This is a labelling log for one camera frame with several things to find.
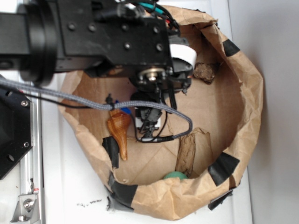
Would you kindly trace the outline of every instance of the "green object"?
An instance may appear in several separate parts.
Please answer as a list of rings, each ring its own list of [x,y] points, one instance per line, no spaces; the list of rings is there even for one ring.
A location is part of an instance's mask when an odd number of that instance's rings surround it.
[[[154,9],[154,6],[149,4],[149,3],[143,3],[143,2],[140,2],[139,5],[143,6],[143,7],[146,7],[146,8],[150,8],[150,9]],[[163,10],[159,9],[159,8],[155,8],[155,11],[157,13],[160,13],[160,14],[163,14]]]
[[[167,178],[175,178],[175,177],[178,177],[180,180],[188,179],[188,177],[185,174],[183,174],[182,172],[178,172],[178,171],[174,171],[174,172],[167,174],[163,179],[165,180]]]

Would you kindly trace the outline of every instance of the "black metal bracket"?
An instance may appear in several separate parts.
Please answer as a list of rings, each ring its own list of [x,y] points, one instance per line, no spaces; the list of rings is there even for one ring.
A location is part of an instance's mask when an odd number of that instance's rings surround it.
[[[0,180],[32,148],[30,125],[30,101],[0,87]]]

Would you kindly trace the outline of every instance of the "wire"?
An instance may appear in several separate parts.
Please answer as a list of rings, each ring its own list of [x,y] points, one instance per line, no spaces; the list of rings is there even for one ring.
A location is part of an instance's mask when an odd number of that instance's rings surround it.
[[[157,140],[157,139],[160,137],[162,131],[165,129],[166,124],[167,124],[167,119],[168,119],[168,112],[166,112],[166,115],[165,115],[165,121],[164,121],[164,124],[163,124],[161,130],[159,131],[159,133],[158,133],[153,139],[151,139],[151,140],[149,140],[149,141],[142,141],[142,140],[140,140],[140,139],[137,137],[137,128],[136,128],[135,118],[134,118],[134,116],[133,116],[132,114],[130,114],[130,116],[131,116],[131,119],[132,119],[133,124],[134,124],[135,139],[136,139],[136,141],[138,141],[138,142],[142,142],[142,143],[152,143],[152,142],[155,142],[155,140]]]
[[[178,31],[179,29],[179,25],[178,23],[175,21],[175,19],[173,19],[172,15],[170,14],[170,12],[164,8],[163,6],[159,5],[156,3],[156,1],[152,1],[152,0],[126,0],[126,1],[122,1],[122,4],[138,4],[141,5],[143,7],[149,8],[151,10],[154,10],[155,12],[160,13],[161,11],[163,12],[164,15],[166,15],[169,18],[169,28],[172,29],[172,27],[175,27]]]
[[[15,82],[15,81],[11,81],[11,80],[6,80],[3,78],[0,78],[0,86],[4,86],[7,87],[9,89],[21,89],[24,91],[30,91],[30,92],[37,92],[40,94],[45,94],[45,95],[49,95],[49,96],[54,96],[54,97],[58,97],[58,98],[63,98],[63,99],[68,99],[74,102],[77,102],[79,104],[85,105],[87,107],[91,107],[94,109],[98,109],[98,110],[105,110],[105,111],[110,111],[113,108],[114,109],[121,109],[124,107],[151,107],[151,108],[156,108],[159,110],[164,110],[168,113],[173,113],[176,114],[177,116],[185,119],[188,124],[189,124],[189,128],[187,131],[176,134],[174,136],[172,136],[171,138],[176,139],[176,138],[180,138],[184,135],[189,134],[192,131],[192,120],[187,117],[186,115],[182,114],[181,112],[167,106],[164,105],[162,103],[154,103],[154,102],[149,102],[149,101],[127,101],[127,102],[121,102],[121,103],[116,103],[114,104],[114,107],[112,107],[109,104],[99,104],[96,102],[93,102],[91,100],[88,100],[86,98],[83,97],[79,97],[79,96],[75,96],[75,95],[71,95],[71,94],[67,94],[64,92],[60,92],[60,91],[55,91],[55,90],[50,90],[50,89],[44,89],[41,87],[35,87],[35,86],[31,86],[31,85],[27,85],[27,84],[22,84],[19,82]]]
[[[65,106],[65,107],[72,108],[72,109],[92,109],[91,107],[88,107],[88,106],[73,106],[73,105],[61,103],[59,101],[55,101],[55,100],[52,100],[52,99],[49,99],[49,98],[44,98],[44,97],[29,94],[29,93],[24,93],[24,92],[21,92],[21,91],[16,90],[16,89],[7,89],[7,90],[9,92],[14,92],[15,94],[18,94],[18,95],[22,95],[22,96],[26,96],[26,97],[32,97],[32,98],[40,99],[40,100],[43,100],[43,101],[48,101],[50,103],[57,104],[57,105],[60,105],[60,106]]]

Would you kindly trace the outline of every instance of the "gray braided cable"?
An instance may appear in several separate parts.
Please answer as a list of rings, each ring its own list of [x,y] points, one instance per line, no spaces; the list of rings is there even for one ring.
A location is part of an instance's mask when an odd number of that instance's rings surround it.
[[[54,96],[54,97],[58,97],[58,98],[75,101],[79,104],[86,105],[88,107],[98,109],[98,110],[110,111],[113,109],[113,107],[109,104],[99,104],[99,103],[96,103],[94,101],[88,100],[83,97],[71,95],[68,93],[61,92],[61,91],[50,90],[50,89],[40,88],[40,87],[31,86],[31,85],[27,85],[27,84],[22,84],[22,83],[12,81],[12,80],[7,80],[4,78],[0,78],[0,85],[8,87],[8,88],[16,88],[16,89],[21,89],[24,91],[37,92],[37,93],[44,94],[44,95],[49,95],[49,96]],[[193,126],[192,120],[189,117],[187,117],[186,115],[182,114],[181,112],[179,112],[165,104],[136,100],[136,101],[126,101],[126,102],[117,103],[114,105],[114,108],[121,109],[121,108],[125,108],[125,107],[140,107],[140,106],[156,108],[159,110],[165,110],[169,113],[176,114],[177,116],[185,119],[189,123],[189,129],[183,133],[174,135],[173,136],[174,139],[180,138],[184,135],[187,135],[192,131],[192,126]]]

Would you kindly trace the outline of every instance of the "teal cable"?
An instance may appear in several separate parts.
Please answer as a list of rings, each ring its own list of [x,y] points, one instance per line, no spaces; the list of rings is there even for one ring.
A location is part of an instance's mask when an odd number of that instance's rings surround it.
[[[150,9],[154,9],[154,6],[149,4],[149,3],[144,3],[144,2],[140,2],[139,5],[146,7],[146,8],[150,8]],[[159,9],[159,8],[155,8],[155,11],[157,13],[163,14],[163,10]]]

